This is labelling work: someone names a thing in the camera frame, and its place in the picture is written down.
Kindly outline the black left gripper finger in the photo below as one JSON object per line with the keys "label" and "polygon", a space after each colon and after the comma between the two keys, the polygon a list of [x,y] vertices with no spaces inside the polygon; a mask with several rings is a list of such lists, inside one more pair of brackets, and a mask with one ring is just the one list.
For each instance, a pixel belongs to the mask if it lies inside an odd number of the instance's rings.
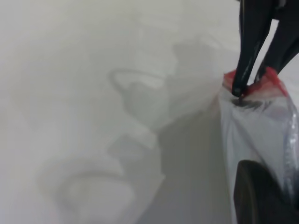
{"label": "black left gripper finger", "polygon": [[238,163],[234,205],[238,224],[297,224],[299,211],[286,200],[269,170],[256,161]]}

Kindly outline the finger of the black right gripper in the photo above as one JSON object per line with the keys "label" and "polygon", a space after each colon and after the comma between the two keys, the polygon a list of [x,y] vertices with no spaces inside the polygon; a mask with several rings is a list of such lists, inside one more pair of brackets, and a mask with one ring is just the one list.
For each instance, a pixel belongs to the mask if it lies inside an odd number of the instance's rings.
{"label": "finger of the black right gripper", "polygon": [[239,13],[240,56],[232,94],[241,96],[246,89],[254,63],[269,33],[277,0],[241,0]]}
{"label": "finger of the black right gripper", "polygon": [[299,15],[286,14],[278,23],[271,44],[256,74],[257,81],[272,68],[279,73],[299,53]]}

